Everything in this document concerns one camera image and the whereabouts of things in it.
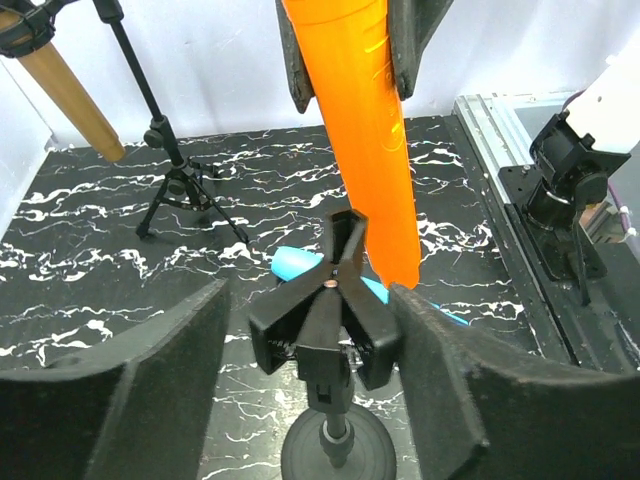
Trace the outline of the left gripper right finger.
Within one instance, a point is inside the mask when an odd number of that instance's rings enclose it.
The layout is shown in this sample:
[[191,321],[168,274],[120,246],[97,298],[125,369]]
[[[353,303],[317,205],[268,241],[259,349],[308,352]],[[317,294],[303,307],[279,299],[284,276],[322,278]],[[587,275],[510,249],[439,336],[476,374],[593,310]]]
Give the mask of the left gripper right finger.
[[399,370],[425,479],[635,479],[639,378],[529,354],[395,286]]

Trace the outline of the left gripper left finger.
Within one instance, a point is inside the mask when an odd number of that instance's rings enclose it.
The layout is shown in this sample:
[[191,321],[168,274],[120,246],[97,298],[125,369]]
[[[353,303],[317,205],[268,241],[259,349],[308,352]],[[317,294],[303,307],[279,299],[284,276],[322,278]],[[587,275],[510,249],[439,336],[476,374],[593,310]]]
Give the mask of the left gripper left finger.
[[231,309],[216,280],[36,370],[1,374],[5,479],[193,479]]

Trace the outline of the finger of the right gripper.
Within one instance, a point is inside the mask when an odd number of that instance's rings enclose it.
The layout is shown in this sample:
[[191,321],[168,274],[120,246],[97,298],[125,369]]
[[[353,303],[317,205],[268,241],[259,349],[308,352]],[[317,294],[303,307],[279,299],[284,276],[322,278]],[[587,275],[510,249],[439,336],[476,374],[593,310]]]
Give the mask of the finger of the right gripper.
[[304,114],[315,92],[283,1],[276,0],[275,6],[289,93],[297,111]]
[[391,0],[388,29],[395,85],[401,100],[415,91],[423,52],[453,0]]

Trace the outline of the orange microphone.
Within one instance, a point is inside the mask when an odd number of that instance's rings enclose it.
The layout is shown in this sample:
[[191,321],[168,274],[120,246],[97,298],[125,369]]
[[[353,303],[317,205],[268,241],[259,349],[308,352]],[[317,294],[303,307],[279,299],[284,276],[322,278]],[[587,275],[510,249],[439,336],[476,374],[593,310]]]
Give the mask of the orange microphone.
[[351,206],[384,285],[419,282],[421,244],[385,1],[287,1]]

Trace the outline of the tripod shock-mount mic stand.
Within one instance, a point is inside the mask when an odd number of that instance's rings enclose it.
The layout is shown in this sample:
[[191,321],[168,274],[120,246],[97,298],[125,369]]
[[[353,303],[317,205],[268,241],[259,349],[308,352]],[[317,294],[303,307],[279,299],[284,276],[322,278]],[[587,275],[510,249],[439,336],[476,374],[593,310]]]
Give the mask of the tripod shock-mount mic stand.
[[[29,9],[40,6],[52,8],[55,13],[52,17],[54,26],[58,12],[69,4],[67,1],[46,1],[40,5],[36,5],[31,1],[3,1],[1,5],[6,3]],[[151,121],[148,130],[144,133],[144,142],[151,148],[164,150],[172,164],[171,169],[165,174],[163,182],[143,220],[138,225],[136,235],[139,238],[144,238],[148,235],[151,220],[161,205],[169,205],[174,208],[195,212],[205,212],[213,208],[231,226],[238,239],[247,244],[249,238],[246,232],[236,225],[203,185],[203,174],[209,172],[212,175],[216,175],[217,168],[213,165],[202,164],[181,154],[171,123],[168,117],[161,112],[125,32],[122,24],[124,13],[121,4],[118,1],[96,1],[94,6],[100,20],[111,28],[149,108]]]

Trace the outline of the round-base mic stand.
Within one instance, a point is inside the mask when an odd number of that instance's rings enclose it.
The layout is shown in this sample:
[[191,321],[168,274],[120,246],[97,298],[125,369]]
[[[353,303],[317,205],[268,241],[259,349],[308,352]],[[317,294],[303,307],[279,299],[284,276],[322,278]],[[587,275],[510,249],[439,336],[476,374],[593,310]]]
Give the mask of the round-base mic stand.
[[400,346],[393,315],[362,281],[367,219],[329,215],[319,265],[253,302],[249,313],[258,366],[272,374],[288,361],[306,385],[307,409],[281,451],[285,479],[393,479],[396,453],[376,415],[355,404],[357,382],[385,386]]

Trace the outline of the blue microphone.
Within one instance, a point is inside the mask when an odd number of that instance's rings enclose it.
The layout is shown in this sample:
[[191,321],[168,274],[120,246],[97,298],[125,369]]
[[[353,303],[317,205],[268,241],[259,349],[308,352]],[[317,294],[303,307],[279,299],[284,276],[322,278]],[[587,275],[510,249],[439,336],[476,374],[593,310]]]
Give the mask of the blue microphone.
[[[316,267],[322,260],[322,254],[281,246],[271,260],[271,272],[280,280],[288,282]],[[383,303],[388,303],[389,291],[382,283],[366,277],[362,277],[362,281]]]

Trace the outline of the gold microphone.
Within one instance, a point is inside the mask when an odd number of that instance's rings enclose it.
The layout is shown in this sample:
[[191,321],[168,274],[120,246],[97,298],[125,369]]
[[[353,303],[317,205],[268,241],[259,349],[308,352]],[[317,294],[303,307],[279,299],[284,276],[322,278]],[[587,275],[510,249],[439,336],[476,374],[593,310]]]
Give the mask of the gold microphone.
[[1,54],[15,58],[107,161],[125,156],[120,139],[102,111],[52,43],[52,8],[1,5]]

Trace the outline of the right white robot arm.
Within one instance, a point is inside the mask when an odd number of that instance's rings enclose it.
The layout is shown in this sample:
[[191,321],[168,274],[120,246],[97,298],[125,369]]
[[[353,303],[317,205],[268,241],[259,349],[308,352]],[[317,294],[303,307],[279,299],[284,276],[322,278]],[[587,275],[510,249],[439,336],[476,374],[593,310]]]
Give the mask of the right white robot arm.
[[[447,1],[280,1],[276,5],[291,97],[316,100],[351,205],[377,234],[417,235],[402,103]],[[583,164],[617,167],[639,134],[622,123],[637,87],[632,37],[580,98],[535,138],[531,155],[551,191]]]

